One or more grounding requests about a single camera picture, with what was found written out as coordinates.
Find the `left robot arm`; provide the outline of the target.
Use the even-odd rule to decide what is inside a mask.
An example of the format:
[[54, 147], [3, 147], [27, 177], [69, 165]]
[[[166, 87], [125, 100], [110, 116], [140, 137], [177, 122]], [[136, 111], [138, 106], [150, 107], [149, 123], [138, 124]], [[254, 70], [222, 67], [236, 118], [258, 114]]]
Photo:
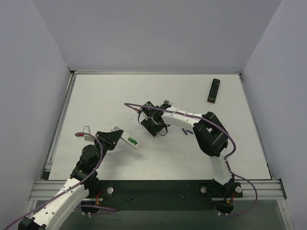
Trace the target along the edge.
[[98, 193], [97, 169], [108, 151], [115, 148], [124, 131], [98, 131], [95, 135], [77, 132], [77, 137], [90, 137], [93, 144], [86, 145], [71, 175], [58, 193], [38, 207], [30, 218], [23, 217], [19, 230], [58, 230], [66, 218], [86, 197]]

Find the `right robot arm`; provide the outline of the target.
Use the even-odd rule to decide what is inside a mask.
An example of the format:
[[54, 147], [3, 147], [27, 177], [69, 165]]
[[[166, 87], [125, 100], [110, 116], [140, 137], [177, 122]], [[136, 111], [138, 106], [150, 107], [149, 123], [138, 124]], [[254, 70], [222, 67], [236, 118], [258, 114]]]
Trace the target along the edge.
[[213, 168], [213, 179], [221, 184], [228, 183], [232, 175], [224, 159], [228, 146], [227, 135], [218, 129], [224, 127], [214, 113], [193, 114], [173, 107], [169, 102], [154, 106], [150, 101], [140, 108], [144, 119], [140, 124], [156, 136], [169, 126], [177, 126], [192, 131], [203, 153], [208, 155]]

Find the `white AC remote with display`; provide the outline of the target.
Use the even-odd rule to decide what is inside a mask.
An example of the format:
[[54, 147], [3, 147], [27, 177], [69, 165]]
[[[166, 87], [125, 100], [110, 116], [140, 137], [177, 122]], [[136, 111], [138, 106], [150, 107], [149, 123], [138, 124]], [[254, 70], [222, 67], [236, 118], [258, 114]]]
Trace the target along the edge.
[[118, 130], [121, 130], [121, 128], [119, 128], [118, 126], [113, 126], [111, 128], [111, 131], [118, 131]]

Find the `black TV remote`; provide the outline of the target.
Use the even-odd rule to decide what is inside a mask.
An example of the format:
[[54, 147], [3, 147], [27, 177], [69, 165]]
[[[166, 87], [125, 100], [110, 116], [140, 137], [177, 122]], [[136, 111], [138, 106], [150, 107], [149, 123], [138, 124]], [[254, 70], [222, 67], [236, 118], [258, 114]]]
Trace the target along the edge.
[[219, 90], [219, 86], [220, 86], [220, 80], [219, 79], [213, 79], [210, 90], [209, 90], [207, 102], [213, 103], [213, 104], [215, 103], [217, 93], [218, 93], [218, 90]]

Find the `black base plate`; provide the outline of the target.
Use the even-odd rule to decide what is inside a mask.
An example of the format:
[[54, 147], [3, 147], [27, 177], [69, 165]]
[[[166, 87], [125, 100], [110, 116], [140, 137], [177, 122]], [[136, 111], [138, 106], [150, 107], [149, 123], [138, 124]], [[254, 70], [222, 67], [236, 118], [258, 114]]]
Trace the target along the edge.
[[203, 211], [233, 207], [241, 185], [214, 180], [100, 180], [81, 202], [82, 211]]

